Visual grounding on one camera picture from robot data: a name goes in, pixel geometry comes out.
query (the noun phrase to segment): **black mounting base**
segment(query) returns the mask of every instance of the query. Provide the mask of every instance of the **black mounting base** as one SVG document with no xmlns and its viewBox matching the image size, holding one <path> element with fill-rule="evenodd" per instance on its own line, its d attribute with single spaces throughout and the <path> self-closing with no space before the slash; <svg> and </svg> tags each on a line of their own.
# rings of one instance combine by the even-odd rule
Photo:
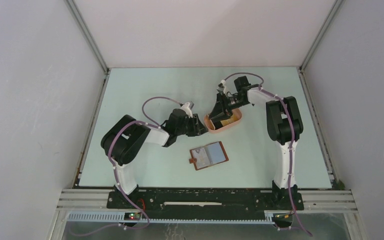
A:
<svg viewBox="0 0 384 240">
<path fill-rule="evenodd" d="M 139 207 L 145 207 L 151 219 L 180 220 L 265 220 L 266 210 L 292 209 L 274 189 L 267 188 L 156 188 L 137 187 L 129 198 Z M 296 193 L 296 208 L 303 210 L 301 194 Z M 176 205 L 169 202 L 190 202 L 197 205 Z M 199 205 L 198 203 L 218 203 Z M 108 195 L 108 209 L 132 209 L 122 193 L 114 188 Z"/>
</svg>

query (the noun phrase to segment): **robotic arm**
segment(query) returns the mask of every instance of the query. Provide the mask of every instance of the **robotic arm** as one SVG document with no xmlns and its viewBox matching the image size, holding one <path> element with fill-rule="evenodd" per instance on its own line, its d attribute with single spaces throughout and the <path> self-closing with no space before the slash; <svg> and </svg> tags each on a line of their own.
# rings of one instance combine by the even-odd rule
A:
<svg viewBox="0 0 384 240">
<path fill-rule="evenodd" d="M 120 182 L 120 185 L 117 185 L 119 190 L 123 190 L 129 195 L 138 186 L 131 162 L 143 144 L 152 143 L 169 147 L 178 136 L 195 137 L 208 131 L 200 122 L 198 115 L 192 113 L 193 106 L 194 103 L 190 101 L 181 105 L 180 108 L 174 109 L 168 120 L 164 121 L 160 127 L 133 124 L 126 128 L 115 142 L 111 152 L 112 159 L 117 162 L 114 170 Z M 105 134 L 100 145 L 105 150 L 106 155 L 108 155 L 110 146 L 118 132 L 133 121 L 136 119 L 130 115 L 125 115 Z"/>
<path fill-rule="evenodd" d="M 237 93 L 228 96 L 226 81 L 222 80 L 218 85 L 216 103 L 211 113 L 208 115 L 216 129 L 221 128 L 221 121 L 232 117 L 232 110 L 248 105 L 264 105 L 267 114 L 267 131 L 271 140 L 277 141 L 279 155 L 278 167 L 274 176 L 274 184 L 279 189 L 288 187 L 288 174 L 290 166 L 289 146 L 292 141 L 291 127 L 288 119 L 283 118 L 285 110 L 279 100 L 262 93 L 258 84 L 251 85 L 246 76 L 238 77 L 234 81 Z M 295 163 L 295 148 L 300 134 L 303 132 L 303 122 L 298 109 L 297 100 L 293 96 L 285 97 L 283 102 L 287 106 L 287 111 L 292 119 L 294 140 L 292 143 L 292 173 L 290 185 L 295 186 L 295 174 L 293 164 Z"/>
</svg>

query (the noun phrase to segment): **white wall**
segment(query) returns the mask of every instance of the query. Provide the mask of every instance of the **white wall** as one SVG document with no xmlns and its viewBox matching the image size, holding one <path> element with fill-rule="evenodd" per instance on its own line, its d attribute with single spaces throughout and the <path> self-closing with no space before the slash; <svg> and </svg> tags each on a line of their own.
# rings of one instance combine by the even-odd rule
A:
<svg viewBox="0 0 384 240">
<path fill-rule="evenodd" d="M 63 0 L 0 0 L 0 240 L 46 238 L 103 76 Z"/>
<path fill-rule="evenodd" d="M 345 1 L 305 73 L 367 233 L 384 239 L 384 1 Z"/>
<path fill-rule="evenodd" d="M 76 0 L 109 67 L 298 66 L 335 0 Z"/>
</svg>

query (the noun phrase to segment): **table surface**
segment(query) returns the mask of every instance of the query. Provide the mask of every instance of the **table surface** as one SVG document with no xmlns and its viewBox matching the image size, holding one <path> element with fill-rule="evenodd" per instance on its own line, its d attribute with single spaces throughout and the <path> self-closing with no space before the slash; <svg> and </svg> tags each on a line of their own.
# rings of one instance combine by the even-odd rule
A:
<svg viewBox="0 0 384 240">
<path fill-rule="evenodd" d="M 144 101 L 165 96 L 180 102 L 193 101 L 192 111 L 204 122 L 216 101 L 220 80 L 236 72 L 262 76 L 263 87 L 282 97 L 294 96 L 304 126 L 295 153 L 295 179 L 299 188 L 331 188 L 331 183 L 312 122 L 309 107 L 295 67 L 170 67 L 113 68 L 87 151 L 79 186 L 112 187 L 112 165 L 101 139 L 111 127 L 128 114 L 148 122 L 142 114 Z M 234 79 L 227 87 L 235 92 Z M 259 79 L 249 76 L 252 84 Z M 178 105 L 165 99 L 150 101 L 146 113 L 159 123 L 168 119 Z M 246 105 L 240 108 L 241 122 L 220 133 L 197 137 L 179 136 L 170 147 L 146 143 L 131 164 L 141 187 L 183 188 L 271 188 L 277 167 L 277 148 L 267 133 L 265 107 Z M 205 169 L 195 170 L 189 163 L 189 150 L 221 141 L 229 157 Z"/>
</svg>

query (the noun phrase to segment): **transparent panel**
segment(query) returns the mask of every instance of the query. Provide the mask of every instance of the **transparent panel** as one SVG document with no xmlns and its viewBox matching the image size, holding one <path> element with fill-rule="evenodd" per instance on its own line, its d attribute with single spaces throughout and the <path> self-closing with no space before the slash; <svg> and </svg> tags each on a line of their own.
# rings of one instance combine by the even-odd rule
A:
<svg viewBox="0 0 384 240">
<path fill-rule="evenodd" d="M 277 231 L 269 224 L 200 224 L 154 223 L 145 229 L 124 230 L 114 223 L 68 222 L 64 240 L 350 240 L 344 215 L 300 214 L 304 226 L 312 232 L 309 237 L 301 230 Z M 91 233 L 103 226 L 114 225 L 87 236 L 73 234 Z"/>
</svg>

